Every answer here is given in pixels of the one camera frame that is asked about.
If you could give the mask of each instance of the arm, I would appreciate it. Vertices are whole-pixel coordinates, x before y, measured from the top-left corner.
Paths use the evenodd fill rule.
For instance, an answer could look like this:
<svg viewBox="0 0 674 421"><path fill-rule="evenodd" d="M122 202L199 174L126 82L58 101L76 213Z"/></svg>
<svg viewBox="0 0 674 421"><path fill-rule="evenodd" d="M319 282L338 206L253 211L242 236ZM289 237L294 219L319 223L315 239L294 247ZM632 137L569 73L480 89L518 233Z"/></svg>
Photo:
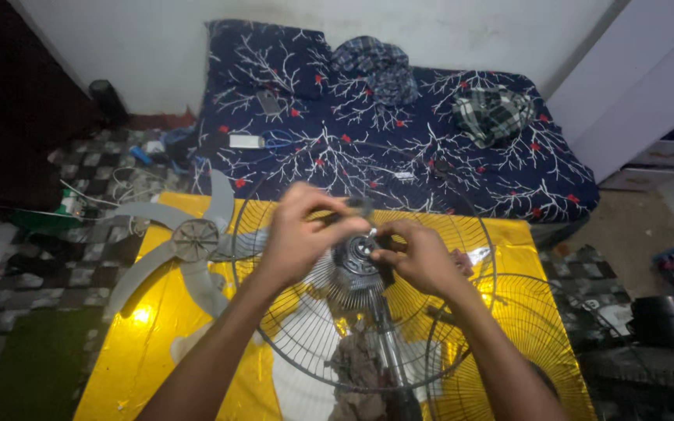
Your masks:
<svg viewBox="0 0 674 421"><path fill-rule="evenodd" d="M238 362L264 313L279 293L300 281L324 251L343 237L370 229L347 217L324 226L304 219L314 209L348 216L340 200L305 183L295 183L275 210L270 236L257 269L197 345L147 403L137 419L215 419Z"/></svg>
<svg viewBox="0 0 674 421"><path fill-rule="evenodd" d="M506 337L474 286L454 266L434 230L406 219L379 227L379 235L398 234L407 244L371 257L394 266L419 291L443 298L470 344L496 419L566 420L558 400Z"/></svg>

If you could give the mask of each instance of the mattress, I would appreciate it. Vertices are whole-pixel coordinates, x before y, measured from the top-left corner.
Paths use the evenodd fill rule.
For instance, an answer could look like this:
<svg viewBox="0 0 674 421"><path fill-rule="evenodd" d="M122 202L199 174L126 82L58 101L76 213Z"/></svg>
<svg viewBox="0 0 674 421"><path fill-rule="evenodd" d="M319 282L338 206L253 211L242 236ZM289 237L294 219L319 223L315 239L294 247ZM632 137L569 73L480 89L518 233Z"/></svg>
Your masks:
<svg viewBox="0 0 674 421"><path fill-rule="evenodd" d="M239 20L208 29L208 84L189 143L195 193L211 193L206 174L216 168L237 198L276 200L306 180L334 196L373 196L378 207L533 223L575 221L597 206L592 171L525 76L414 67L421 97L383 106L360 74L332 70L323 33ZM497 85L529 94L536 119L509 144L478 148L452 119L452 99ZM278 114L264 113L264 89ZM262 136L266 147L230 148L231 134Z"/></svg>

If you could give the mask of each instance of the plaid shirt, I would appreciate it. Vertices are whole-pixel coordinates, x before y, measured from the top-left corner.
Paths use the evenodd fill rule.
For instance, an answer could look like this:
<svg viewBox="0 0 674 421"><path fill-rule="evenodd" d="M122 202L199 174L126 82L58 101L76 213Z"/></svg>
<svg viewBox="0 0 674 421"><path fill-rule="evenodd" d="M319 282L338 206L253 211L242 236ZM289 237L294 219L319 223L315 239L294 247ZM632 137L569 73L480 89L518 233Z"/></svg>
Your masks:
<svg viewBox="0 0 674 421"><path fill-rule="evenodd" d="M470 88L454 95L452 106L457 124L479 148L503 145L535 118L529 95L517 94L499 85Z"/></svg>
<svg viewBox="0 0 674 421"><path fill-rule="evenodd" d="M366 73L366 82L378 103L409 104L419 96L407 54L374 37L356 37L342 43L332 54L332 66L337 71L357 69Z"/></svg>

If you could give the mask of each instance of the blue cable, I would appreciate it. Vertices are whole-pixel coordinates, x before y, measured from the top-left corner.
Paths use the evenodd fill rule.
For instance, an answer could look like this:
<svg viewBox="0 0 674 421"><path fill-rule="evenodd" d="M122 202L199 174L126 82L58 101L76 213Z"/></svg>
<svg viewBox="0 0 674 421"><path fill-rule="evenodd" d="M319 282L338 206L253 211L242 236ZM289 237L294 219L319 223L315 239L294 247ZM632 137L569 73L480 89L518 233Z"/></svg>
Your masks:
<svg viewBox="0 0 674 421"><path fill-rule="evenodd" d="M287 139L279 139L279 138L267 139L267 135L272 133L284 135ZM291 134L286 132L285 130L271 129L263 132L260 136L264 139L264 148L274 149L275 154L277 153L277 148L290 146L293 144L293 136L291 136Z"/></svg>

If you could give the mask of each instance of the metal wire grill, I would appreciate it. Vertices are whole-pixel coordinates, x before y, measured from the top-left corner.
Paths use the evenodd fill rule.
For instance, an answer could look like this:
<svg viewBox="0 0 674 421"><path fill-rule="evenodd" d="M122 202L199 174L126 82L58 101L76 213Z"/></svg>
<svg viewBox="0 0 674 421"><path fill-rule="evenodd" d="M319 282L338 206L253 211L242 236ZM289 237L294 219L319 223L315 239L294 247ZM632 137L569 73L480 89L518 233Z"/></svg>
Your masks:
<svg viewBox="0 0 674 421"><path fill-rule="evenodd" d="M373 157L381 156L379 165ZM407 189L407 173L413 175L412 189ZM491 248L482 220L476 216L446 215L448 204L436 194L454 187L443 178L435 178L425 163L409 159L399 150L368 143L351 145L325 145L302 150L282 162L269 175L257 183L250 198L241 207L236 221L236 232L255 232L269 224L275 202L258 201L260 189L278 189L281 196L287 184L304 180L321 187L333 196L361 196L370 198L376 207L375 225L391 220L408 218L430 226L442 237L449 250L459 249L469 253L482 247ZM404 241L399 237L395 241ZM369 340L375 332L367 310L361 306L345 306L345 300L336 289L335 278L343 276L334 263L333 251L328 250L315 264L302 282L286 289L270 307L260 325L260 333L273 349L295 367L325 383L361 392L398 389L398 387L367 388L343 383L329 361L339 341L358 330ZM259 257L234 261L234 278L243 281L258 264ZM477 265L478 274L494 274L491 256ZM439 378L458 361L457 344L461 335L440 327L433 333L435 344L427 349L433 317L427 315L429 306L436 309L443 302L421 294L407 281L393 273L393 282L383 290L387 298L392 321L398 333L398 353L407 374L407 384L401 388L416 388ZM428 371L426 353L444 355L445 359Z"/></svg>
<svg viewBox="0 0 674 421"><path fill-rule="evenodd" d="M475 280L483 300L493 306L493 317L532 368L556 394L570 419L594 419L594 410L580 374L579 364L566 336L566 330L550 292L542 279L514 273L498 273L496 289L492 278ZM441 326L458 330L453 326ZM477 365L466 346L457 367L442 379L426 385L429 410L433 419L492 419ZM427 353L426 367L435 372L441 361Z"/></svg>

